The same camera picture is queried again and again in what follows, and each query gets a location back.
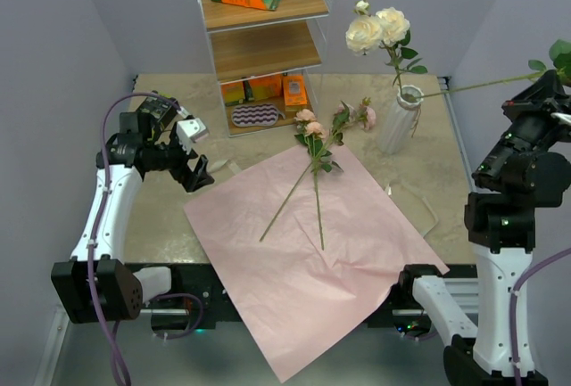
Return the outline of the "beige printed ribbon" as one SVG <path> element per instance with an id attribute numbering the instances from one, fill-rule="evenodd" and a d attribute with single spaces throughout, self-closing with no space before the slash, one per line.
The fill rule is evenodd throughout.
<path id="1" fill-rule="evenodd" d="M 208 172 L 221 179 L 235 176 L 242 169 L 230 159 L 215 160 Z M 404 179 L 391 178 L 385 181 L 384 189 L 399 210 L 409 219 L 410 223 L 423 236 L 434 230 L 440 219 L 427 197 L 415 186 Z"/>

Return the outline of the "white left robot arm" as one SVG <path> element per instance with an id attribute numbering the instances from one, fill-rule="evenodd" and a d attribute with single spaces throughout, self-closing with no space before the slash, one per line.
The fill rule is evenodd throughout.
<path id="1" fill-rule="evenodd" d="M 165 308 L 178 306 L 185 286 L 167 267 L 131 272 L 122 259 L 128 219 L 145 175 L 167 171 L 188 193 L 214 182 L 208 160 L 193 148 L 207 136 L 204 123 L 182 111 L 167 143 L 159 142 L 154 118 L 124 112 L 120 127 L 96 156 L 96 189 L 83 234 L 70 260 L 53 265 L 51 280 L 74 324 L 131 320 L 156 299 Z"/>

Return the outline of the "large pink rose stem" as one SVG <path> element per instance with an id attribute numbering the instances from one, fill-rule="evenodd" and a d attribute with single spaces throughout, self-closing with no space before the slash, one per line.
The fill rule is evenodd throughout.
<path id="1" fill-rule="evenodd" d="M 420 99 L 427 99 L 435 96 L 445 95 L 445 94 L 455 94 L 459 92 L 465 92 L 470 90 L 475 90 L 483 87 L 497 86 L 497 85 L 507 85 L 519 81 L 531 81 L 535 83 L 539 78 L 544 77 L 549 71 L 554 71 L 555 75 L 559 78 L 559 81 L 563 86 L 570 86 L 570 42 L 564 39 L 557 39 L 548 51 L 552 67 L 548 68 L 547 65 L 540 60 L 529 60 L 527 65 L 532 71 L 528 74 L 518 75 L 509 78 L 500 78 L 496 80 L 487 81 L 480 84 L 474 84 L 470 86 L 454 87 L 452 89 L 443 90 L 431 94 L 422 94 L 414 96 L 413 100 L 417 101 Z"/>

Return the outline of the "white rose stem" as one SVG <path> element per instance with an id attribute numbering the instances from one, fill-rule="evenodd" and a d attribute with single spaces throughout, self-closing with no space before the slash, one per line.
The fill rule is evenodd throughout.
<path id="1" fill-rule="evenodd" d="M 422 58 L 409 47 L 411 40 L 410 21 L 404 12 L 388 7 L 377 12 L 370 11 L 367 0 L 359 0 L 353 7 L 356 17 L 345 31 L 346 47 L 357 55 L 365 56 L 376 50 L 388 54 L 387 66 L 395 72 L 393 85 L 397 84 L 400 97 L 407 103 L 420 100 L 419 94 L 405 94 L 403 74 L 427 74 L 420 64 Z"/>

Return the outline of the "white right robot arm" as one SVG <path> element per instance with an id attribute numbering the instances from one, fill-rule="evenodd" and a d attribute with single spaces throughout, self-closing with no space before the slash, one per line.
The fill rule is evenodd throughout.
<path id="1" fill-rule="evenodd" d="M 544 385 L 527 330 L 527 280 L 534 263 L 535 212 L 557 208 L 570 163 L 553 146 L 570 139 L 570 98 L 559 74 L 545 71 L 502 105 L 510 125 L 473 172 L 464 222 L 476 255 L 478 318 L 472 321 L 431 265 L 407 265 L 397 296 L 421 306 L 443 341 L 452 385 Z"/>

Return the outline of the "pink wrapping paper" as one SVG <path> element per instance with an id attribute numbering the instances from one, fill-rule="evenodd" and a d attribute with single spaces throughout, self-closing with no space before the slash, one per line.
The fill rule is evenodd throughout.
<path id="1" fill-rule="evenodd" d="M 346 147 L 319 178 L 294 147 L 194 197 L 184 211 L 276 377 L 285 382 L 387 298 L 403 268 L 444 262 Z"/>

